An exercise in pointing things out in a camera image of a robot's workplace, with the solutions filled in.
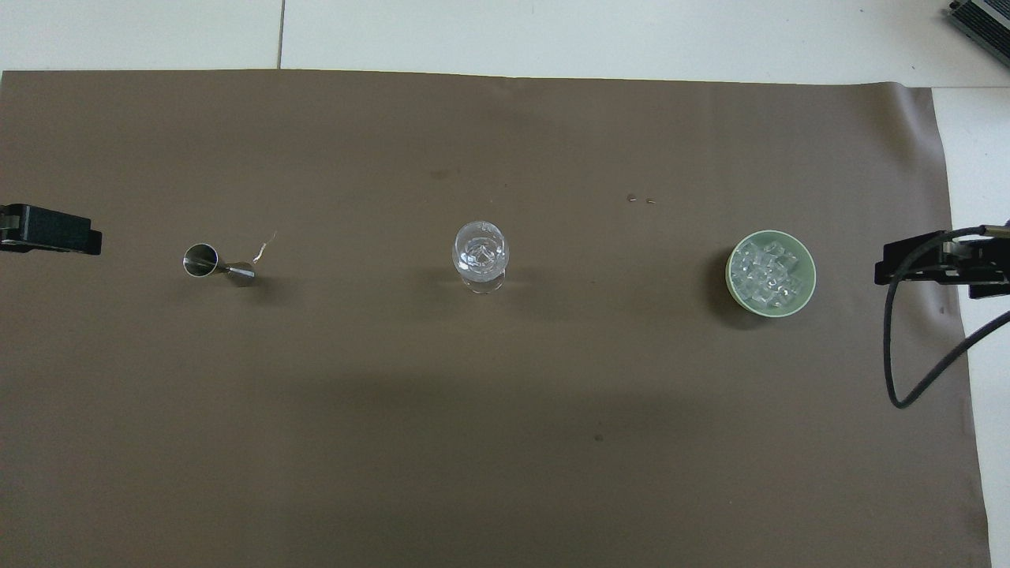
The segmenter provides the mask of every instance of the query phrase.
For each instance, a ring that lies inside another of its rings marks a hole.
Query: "brown mat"
[[[930,92],[5,73],[4,566],[987,566],[967,365],[887,400],[873,264],[949,226]],[[627,194],[638,197],[635,202]],[[655,203],[646,203],[651,198]],[[465,289],[456,230],[510,241]],[[765,320],[729,248],[803,240]],[[197,280],[207,242],[261,285]],[[899,294],[903,392],[963,337]]]

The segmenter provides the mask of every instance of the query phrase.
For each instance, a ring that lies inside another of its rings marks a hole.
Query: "metal jigger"
[[[186,273],[194,278],[203,278],[211,274],[224,274],[236,286],[248,286],[252,284],[256,271],[249,263],[227,263],[221,262],[217,256],[217,251],[206,243],[193,245],[183,256],[183,268]]]

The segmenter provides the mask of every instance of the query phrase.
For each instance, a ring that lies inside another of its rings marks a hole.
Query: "light green bowl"
[[[729,265],[733,262],[733,257],[737,255],[737,251],[740,250],[740,247],[745,245],[747,242],[753,243],[761,248],[773,241],[782,243],[782,246],[785,247],[787,251],[796,255],[798,262],[789,273],[801,278],[807,283],[807,286],[803,294],[788,305],[784,305],[782,307],[759,307],[758,304],[744,300],[740,297],[736,287],[733,286],[732,279],[729,277]],[[787,315],[792,315],[803,309],[803,306],[807,305],[807,302],[809,302],[810,298],[814,295],[814,288],[816,286],[817,268],[814,266],[814,258],[810,256],[810,251],[808,251],[807,248],[803,246],[803,243],[800,243],[795,236],[782,232],[781,230],[759,230],[758,232],[751,232],[750,234],[744,236],[743,240],[736,245],[736,247],[733,247],[733,252],[730,253],[729,258],[726,259],[726,287],[729,288],[729,295],[733,296],[736,303],[743,306],[744,309],[752,311],[758,315],[764,315],[765,317],[785,317]]]

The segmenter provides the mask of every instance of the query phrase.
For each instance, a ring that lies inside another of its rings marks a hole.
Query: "white surface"
[[[0,69],[277,67],[281,0],[0,0]]]
[[[946,0],[288,0],[282,67],[1010,86]]]
[[[941,20],[945,4],[287,0],[283,67],[1010,86],[1010,70]],[[0,0],[0,69],[270,68],[280,10],[281,0]],[[1002,224],[1010,218],[1010,89],[934,93],[953,225]],[[1010,299],[968,300],[962,290],[969,333],[1007,309]],[[997,568],[1010,568],[1008,354],[1004,329],[969,355]]]
[[[953,226],[1010,219],[1010,89],[934,89]],[[972,300],[960,287],[965,334],[1010,310],[1010,297]],[[982,490],[993,566],[1010,566],[1010,325],[969,352]]]

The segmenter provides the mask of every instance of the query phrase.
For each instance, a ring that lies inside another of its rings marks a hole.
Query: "cable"
[[[909,253],[908,256],[901,261],[901,264],[898,265],[897,270],[894,272],[894,276],[891,277],[891,284],[887,289],[887,299],[884,301],[884,378],[887,381],[887,395],[895,407],[907,408],[912,404],[912,402],[915,402],[923,391],[925,391],[926,388],[928,388],[929,385],[940,376],[940,373],[945,371],[946,368],[954,362],[954,360],[962,356],[962,354],[971,349],[971,347],[975,344],[982,341],[989,334],[992,334],[996,329],[1005,325],[1007,322],[1010,322],[1010,311],[1007,311],[989,323],[979,327],[974,334],[965,338],[965,341],[957,344],[957,347],[953,348],[949,353],[943,356],[943,359],[940,359],[939,362],[928,373],[926,373],[926,376],[919,381],[919,384],[915,385],[915,388],[908,393],[908,396],[902,400],[898,399],[898,395],[894,390],[894,375],[891,371],[891,318],[893,315],[892,311],[894,309],[894,296],[898,291],[898,284],[903,278],[905,278],[905,275],[908,274],[908,269],[911,268],[912,263],[919,260],[922,255],[926,254],[933,247],[939,245],[940,243],[952,241],[958,236],[965,236],[968,234],[986,234],[988,228],[989,227],[987,225],[973,226],[937,234],[922,245],[919,245],[911,253]]]

